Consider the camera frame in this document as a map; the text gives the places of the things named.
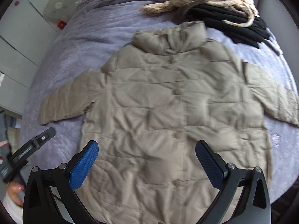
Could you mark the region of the person's left hand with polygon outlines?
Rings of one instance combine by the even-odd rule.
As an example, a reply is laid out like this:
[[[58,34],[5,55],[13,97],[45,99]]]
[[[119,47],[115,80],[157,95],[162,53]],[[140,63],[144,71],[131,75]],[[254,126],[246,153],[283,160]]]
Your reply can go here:
[[[23,207],[23,201],[19,197],[19,193],[24,190],[24,186],[16,181],[11,181],[7,187],[8,196],[19,207]]]

